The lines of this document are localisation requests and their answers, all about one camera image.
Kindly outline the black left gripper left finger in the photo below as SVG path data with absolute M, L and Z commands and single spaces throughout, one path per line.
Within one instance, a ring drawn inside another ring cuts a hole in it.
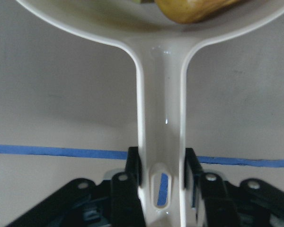
M 146 226 L 138 188 L 142 181 L 142 164 L 137 147 L 130 147 L 125 169 L 111 180 L 111 225 L 113 227 Z

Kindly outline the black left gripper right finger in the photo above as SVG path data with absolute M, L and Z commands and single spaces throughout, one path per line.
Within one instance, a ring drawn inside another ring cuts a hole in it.
M 186 223 L 188 227 L 238 227 L 239 215 L 224 180 L 202 168 L 194 150 L 184 159 Z

